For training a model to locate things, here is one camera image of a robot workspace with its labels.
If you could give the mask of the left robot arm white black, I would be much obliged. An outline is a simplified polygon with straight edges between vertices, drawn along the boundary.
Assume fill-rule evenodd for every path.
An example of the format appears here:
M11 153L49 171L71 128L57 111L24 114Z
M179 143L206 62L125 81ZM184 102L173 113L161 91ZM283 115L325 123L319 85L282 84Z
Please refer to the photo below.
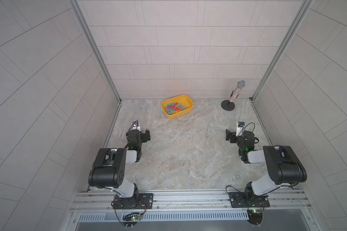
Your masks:
M142 144L150 141L150 131L127 132L128 143L124 148L101 148L93 162L88 184L98 189L108 189L121 199L139 196L136 184L125 179L127 163L137 163L142 156Z

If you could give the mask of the yellow plastic storage box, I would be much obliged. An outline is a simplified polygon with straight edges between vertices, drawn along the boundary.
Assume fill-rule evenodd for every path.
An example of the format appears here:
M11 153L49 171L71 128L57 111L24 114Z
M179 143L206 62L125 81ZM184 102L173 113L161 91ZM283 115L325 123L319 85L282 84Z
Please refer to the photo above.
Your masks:
M181 110L181 111L179 111L179 112L173 114L173 115L168 115L168 114L166 113L166 111L165 111L165 107L166 107L168 104L170 104L170 103L180 103L180 104L182 104L185 108L184 108L183 110ZM190 97L187 96L187 95L179 95L179 96L176 96L176 97L174 97L174 98L171 98L171 99L168 99L168 100L166 100L166 101L163 101L163 102L161 103L161 108L162 108L162 110L163 110L165 116L166 116L168 119L173 119L173 118L177 118L177 117L179 117L179 116L185 115L185 114L191 112L192 109L193 109L193 107L194 107L194 103L193 103L193 101L190 99Z

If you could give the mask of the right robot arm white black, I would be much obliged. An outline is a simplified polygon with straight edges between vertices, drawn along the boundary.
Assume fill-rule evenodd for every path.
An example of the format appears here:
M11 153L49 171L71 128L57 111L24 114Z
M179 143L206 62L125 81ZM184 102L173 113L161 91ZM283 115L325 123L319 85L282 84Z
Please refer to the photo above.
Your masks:
M266 164L267 173L247 184L244 199L247 202L266 197L280 187L294 187L307 180L307 172L290 146L263 146L255 150L259 139L251 131L237 128L226 130L226 140L238 146L238 154L245 164Z

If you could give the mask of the left green circuit board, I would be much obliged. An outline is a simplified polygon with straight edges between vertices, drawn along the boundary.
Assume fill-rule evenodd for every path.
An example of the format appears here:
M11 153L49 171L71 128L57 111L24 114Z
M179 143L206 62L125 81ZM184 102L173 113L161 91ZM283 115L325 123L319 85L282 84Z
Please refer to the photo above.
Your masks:
M138 212L123 215L122 224L125 227L125 229L129 227L133 228L142 219L142 217L143 217L143 213L138 213Z

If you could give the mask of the aluminium mounting rail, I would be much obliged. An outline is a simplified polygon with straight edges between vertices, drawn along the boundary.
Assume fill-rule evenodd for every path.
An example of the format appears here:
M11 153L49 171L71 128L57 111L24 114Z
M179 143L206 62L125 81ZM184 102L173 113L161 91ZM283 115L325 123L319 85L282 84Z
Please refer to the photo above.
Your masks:
M153 211L205 211L205 210L246 210L246 209L310 209L311 204L303 190L279 189L267 195L268 208L232 208L227 190L152 190L140 193L153 193ZM116 199L114 193L90 191L77 193L69 205L71 212L112 211L111 203Z

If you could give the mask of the teal clothespin in box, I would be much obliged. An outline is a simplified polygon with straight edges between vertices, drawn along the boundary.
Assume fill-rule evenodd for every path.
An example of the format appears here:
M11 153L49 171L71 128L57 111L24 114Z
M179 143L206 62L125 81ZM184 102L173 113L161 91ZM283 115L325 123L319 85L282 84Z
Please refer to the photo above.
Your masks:
M171 109L169 108L169 104L165 107L165 111L166 111L166 113L167 113L168 115L173 115L173 114L175 114L175 113L178 112L178 111L171 110Z

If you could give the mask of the green circuit board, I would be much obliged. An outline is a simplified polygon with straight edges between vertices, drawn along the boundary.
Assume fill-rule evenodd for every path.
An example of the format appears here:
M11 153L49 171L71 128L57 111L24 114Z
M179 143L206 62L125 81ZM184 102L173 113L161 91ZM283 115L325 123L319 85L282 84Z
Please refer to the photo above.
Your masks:
M125 229L129 227L133 228L142 219L142 217L143 217L143 213L138 213L138 212L123 215L122 224L125 227Z
M263 212L257 209L247 210L248 222L251 225L260 226L263 222Z

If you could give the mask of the red clothespin in box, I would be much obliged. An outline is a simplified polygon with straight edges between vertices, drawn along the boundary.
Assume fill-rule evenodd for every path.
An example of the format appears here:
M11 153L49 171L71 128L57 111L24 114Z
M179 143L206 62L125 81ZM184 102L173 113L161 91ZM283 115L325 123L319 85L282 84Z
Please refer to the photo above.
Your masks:
M171 104L169 104L169 108L171 110L174 110L174 111L181 111L185 107L182 104L180 104L180 103L171 103Z

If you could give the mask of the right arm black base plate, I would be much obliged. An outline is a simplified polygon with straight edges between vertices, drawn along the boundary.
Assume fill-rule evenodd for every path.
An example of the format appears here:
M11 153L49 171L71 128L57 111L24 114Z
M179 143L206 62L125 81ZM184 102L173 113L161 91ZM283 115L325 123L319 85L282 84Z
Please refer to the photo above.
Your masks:
M232 208L268 208L270 202L267 196L251 195L244 192L229 192L229 199Z

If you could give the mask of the right green circuit board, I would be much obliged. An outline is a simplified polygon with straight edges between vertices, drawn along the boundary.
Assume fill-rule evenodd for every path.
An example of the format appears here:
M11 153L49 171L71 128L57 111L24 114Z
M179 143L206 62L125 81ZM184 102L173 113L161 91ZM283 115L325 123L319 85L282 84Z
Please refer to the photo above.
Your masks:
M263 222L263 212L257 209L247 210L248 222L251 225L260 226Z

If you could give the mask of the glitter microphone on black stand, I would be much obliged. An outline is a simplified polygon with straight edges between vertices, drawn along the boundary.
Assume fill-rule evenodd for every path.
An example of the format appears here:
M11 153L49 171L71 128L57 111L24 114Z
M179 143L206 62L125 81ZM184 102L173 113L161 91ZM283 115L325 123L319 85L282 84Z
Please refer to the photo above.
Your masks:
M226 111L232 111L235 109L235 99L239 96L241 90L246 86L246 82L244 80L240 80L237 83L237 87L232 91L230 98L228 100L224 100L221 103L221 107Z

